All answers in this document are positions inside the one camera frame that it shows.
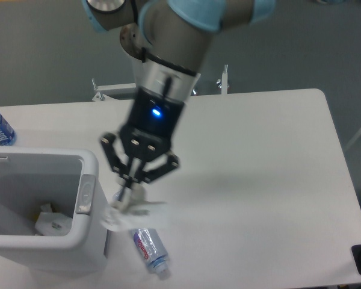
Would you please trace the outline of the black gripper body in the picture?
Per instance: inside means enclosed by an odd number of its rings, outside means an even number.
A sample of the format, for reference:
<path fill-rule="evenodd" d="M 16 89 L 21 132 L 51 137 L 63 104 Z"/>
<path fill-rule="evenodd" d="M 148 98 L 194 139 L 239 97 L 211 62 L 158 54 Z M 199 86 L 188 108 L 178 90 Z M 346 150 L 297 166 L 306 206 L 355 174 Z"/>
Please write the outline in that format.
<path fill-rule="evenodd" d="M 125 154 L 151 162 L 168 152 L 184 106 L 183 102 L 140 87 L 127 121 L 119 131 Z"/>

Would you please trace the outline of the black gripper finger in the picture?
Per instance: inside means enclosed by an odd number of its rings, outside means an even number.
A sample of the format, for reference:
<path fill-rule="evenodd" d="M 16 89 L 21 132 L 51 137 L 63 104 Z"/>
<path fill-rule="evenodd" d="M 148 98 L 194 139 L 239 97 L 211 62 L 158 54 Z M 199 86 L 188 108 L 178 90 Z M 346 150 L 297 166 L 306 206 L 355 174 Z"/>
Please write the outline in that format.
<path fill-rule="evenodd" d="M 126 208 L 129 205 L 133 184 L 138 182 L 137 168 L 133 166 L 134 157 L 128 156 L 127 164 L 124 164 L 114 148 L 114 142 L 118 136 L 111 132 L 106 132 L 101 138 L 100 143 L 105 156 L 110 165 L 111 171 L 118 174 L 122 179 L 122 189 L 114 202 L 114 208 Z"/>
<path fill-rule="evenodd" d="M 167 152 L 165 155 L 166 161 L 162 165 L 148 171 L 144 169 L 146 162 L 142 161 L 135 171 L 135 182 L 139 184 L 142 182 L 150 184 L 173 170 L 178 169 L 179 157 L 172 152 Z"/>

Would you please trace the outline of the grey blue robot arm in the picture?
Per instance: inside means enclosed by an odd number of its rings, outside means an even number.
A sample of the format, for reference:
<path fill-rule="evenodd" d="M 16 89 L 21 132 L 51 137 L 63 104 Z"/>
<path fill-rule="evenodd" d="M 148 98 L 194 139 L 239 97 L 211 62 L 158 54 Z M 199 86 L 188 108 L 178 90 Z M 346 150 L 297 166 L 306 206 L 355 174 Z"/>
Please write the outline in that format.
<path fill-rule="evenodd" d="M 132 25 L 141 79 L 126 122 L 101 145 L 111 170 L 122 178 L 112 203 L 125 210 L 136 184 L 151 183 L 179 167 L 171 138 L 214 36 L 265 19 L 274 1 L 83 1 L 97 31 Z"/>

